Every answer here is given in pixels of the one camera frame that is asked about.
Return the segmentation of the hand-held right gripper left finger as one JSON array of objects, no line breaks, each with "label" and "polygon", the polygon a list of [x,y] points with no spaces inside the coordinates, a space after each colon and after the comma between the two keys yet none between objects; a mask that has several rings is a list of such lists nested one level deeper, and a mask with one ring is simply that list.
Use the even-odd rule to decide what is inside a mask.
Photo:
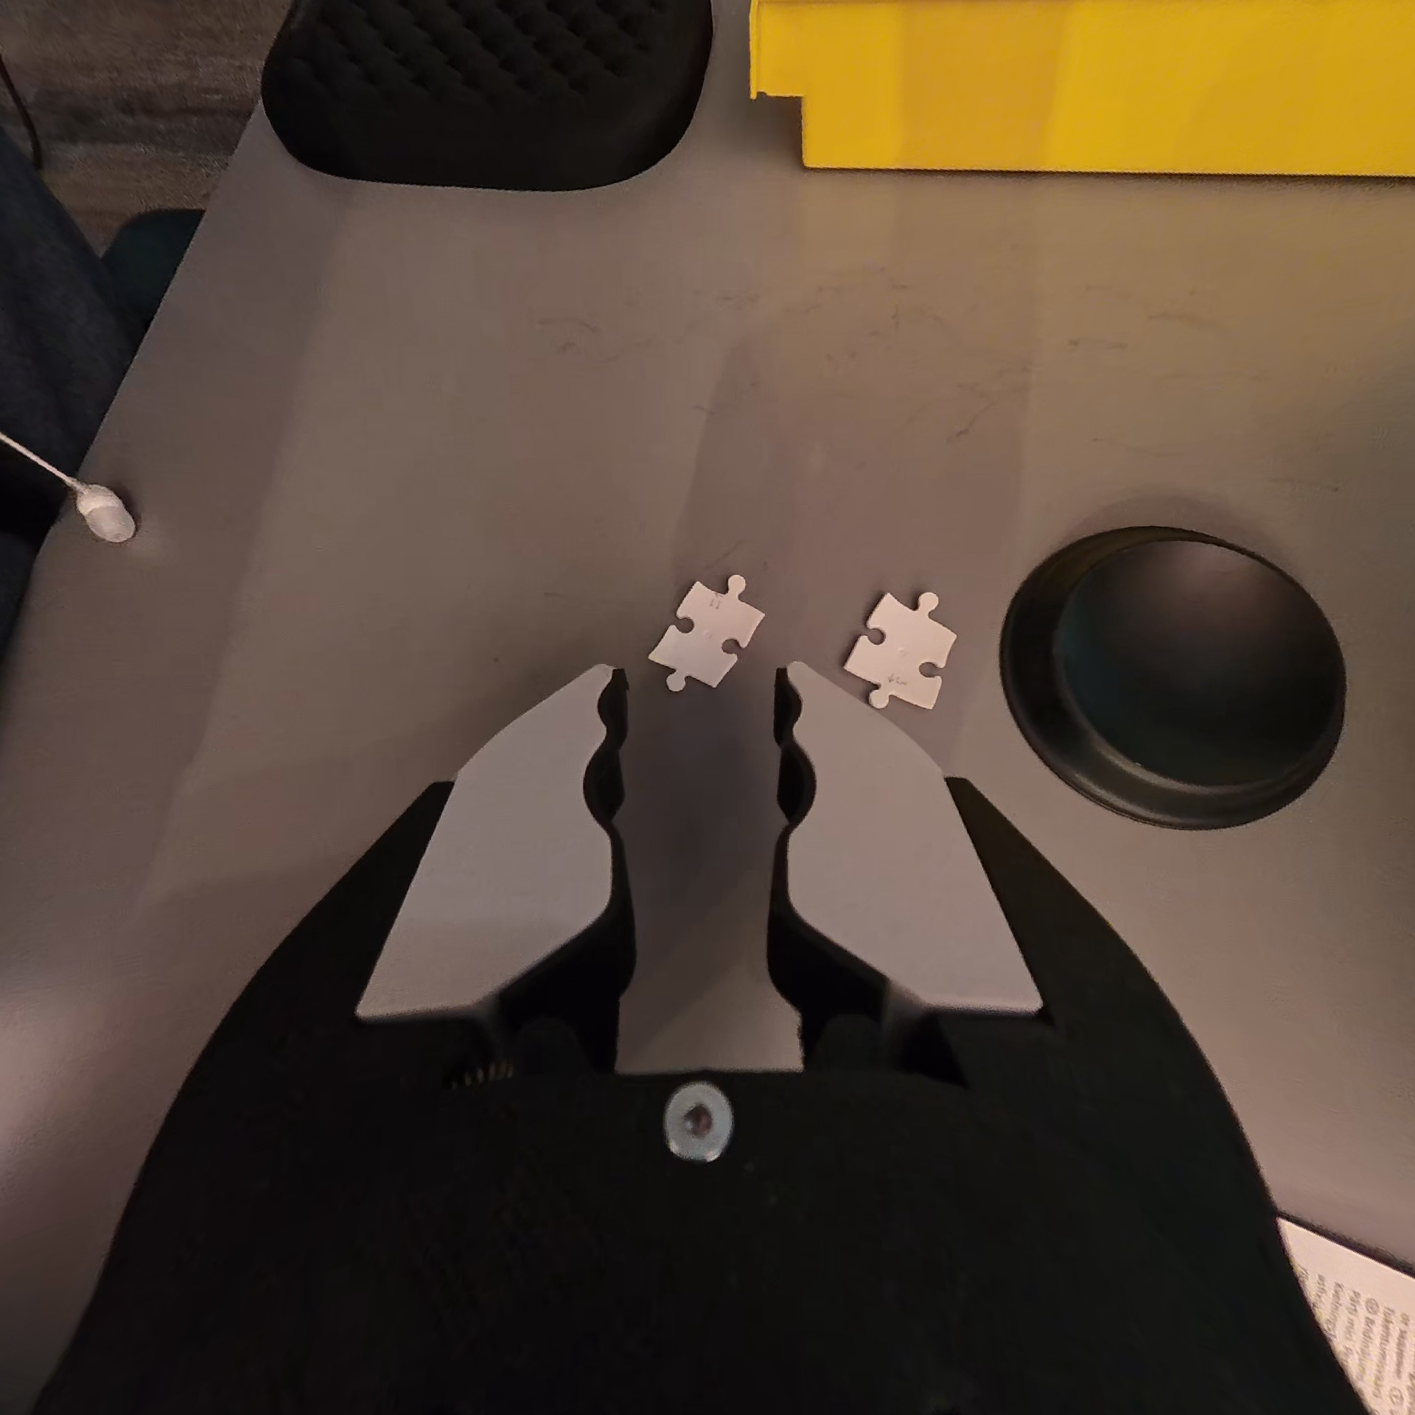
[{"label": "hand-held right gripper left finger", "polygon": [[591,665],[488,738],[454,775],[377,955],[362,1021],[569,1027],[616,1061],[631,894],[614,817],[628,682]]}]

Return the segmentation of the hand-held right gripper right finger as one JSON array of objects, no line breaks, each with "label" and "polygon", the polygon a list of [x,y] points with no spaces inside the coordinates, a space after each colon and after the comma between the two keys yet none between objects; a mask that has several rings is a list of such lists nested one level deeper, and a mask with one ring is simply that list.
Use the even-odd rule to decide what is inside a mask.
[{"label": "hand-held right gripper right finger", "polygon": [[773,689],[769,978],[798,1015],[803,1059],[838,1019],[889,1037],[897,1017],[909,1032],[934,1012],[1040,1014],[941,766],[803,662]]}]

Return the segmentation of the white jigsaw piece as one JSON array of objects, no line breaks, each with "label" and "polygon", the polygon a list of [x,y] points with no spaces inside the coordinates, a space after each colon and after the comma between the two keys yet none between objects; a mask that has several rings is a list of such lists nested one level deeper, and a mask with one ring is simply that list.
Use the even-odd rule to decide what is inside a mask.
[{"label": "white jigsaw piece", "polygon": [[680,694],[690,680],[717,687],[747,647],[764,611],[742,599],[744,576],[729,574],[725,589],[715,591],[695,581],[675,610],[675,623],[665,628],[648,662],[666,670],[665,687]]},{"label": "white jigsaw piece", "polygon": [[884,593],[867,613],[864,633],[845,653],[842,670],[870,687],[872,707],[882,711],[902,702],[929,711],[938,702],[941,672],[956,642],[956,633],[933,616],[938,606],[938,594],[928,589],[912,603]]}]

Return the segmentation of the yellow plastic bin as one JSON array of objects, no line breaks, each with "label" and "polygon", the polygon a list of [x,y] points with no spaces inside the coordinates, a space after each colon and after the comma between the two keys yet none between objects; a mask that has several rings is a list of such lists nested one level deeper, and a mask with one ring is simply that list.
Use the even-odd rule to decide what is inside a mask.
[{"label": "yellow plastic bin", "polygon": [[1411,1],[752,1],[832,170],[1409,178]]}]

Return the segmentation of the white printed leaflet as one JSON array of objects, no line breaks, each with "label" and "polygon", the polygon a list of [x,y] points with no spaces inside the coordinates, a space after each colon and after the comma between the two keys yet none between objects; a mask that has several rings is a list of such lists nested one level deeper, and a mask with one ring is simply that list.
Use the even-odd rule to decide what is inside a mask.
[{"label": "white printed leaflet", "polygon": [[1371,1413],[1413,1411],[1413,1277],[1286,1218],[1286,1256],[1332,1351]]}]

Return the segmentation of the black quilted pad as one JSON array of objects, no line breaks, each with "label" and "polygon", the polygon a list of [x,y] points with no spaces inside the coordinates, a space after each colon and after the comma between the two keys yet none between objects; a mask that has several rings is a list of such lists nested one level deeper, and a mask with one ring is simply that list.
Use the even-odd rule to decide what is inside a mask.
[{"label": "black quilted pad", "polygon": [[692,121],[707,1],[308,1],[259,101],[303,166],[362,183],[557,192],[624,182]]}]

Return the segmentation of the white hoodie drawstring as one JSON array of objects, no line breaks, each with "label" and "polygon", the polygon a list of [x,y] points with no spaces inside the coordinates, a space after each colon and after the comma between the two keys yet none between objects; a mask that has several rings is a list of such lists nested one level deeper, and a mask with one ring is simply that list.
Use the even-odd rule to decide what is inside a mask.
[{"label": "white hoodie drawstring", "polygon": [[114,544],[122,544],[134,539],[136,519],[131,515],[126,502],[121,500],[121,497],[112,488],[79,480],[75,475],[70,475],[60,470],[58,466],[48,463],[48,460],[33,453],[30,448],[26,448],[18,439],[8,436],[6,433],[1,433],[1,444],[30,461],[33,466],[43,470],[47,475],[50,475],[67,488],[67,492],[72,495],[75,512],[85,524],[90,535],[102,542]]}]

